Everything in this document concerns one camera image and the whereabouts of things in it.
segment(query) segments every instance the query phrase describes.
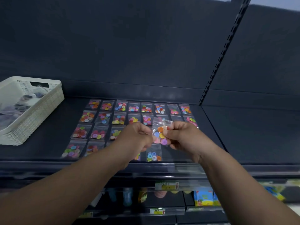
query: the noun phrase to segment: left hand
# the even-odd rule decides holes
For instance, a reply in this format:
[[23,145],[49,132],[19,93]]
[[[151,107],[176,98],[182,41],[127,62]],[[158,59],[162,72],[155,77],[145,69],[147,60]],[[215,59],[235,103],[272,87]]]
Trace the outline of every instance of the left hand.
[[110,145],[124,162],[124,168],[141,151],[146,151],[153,143],[152,131],[140,122],[127,125],[118,138]]

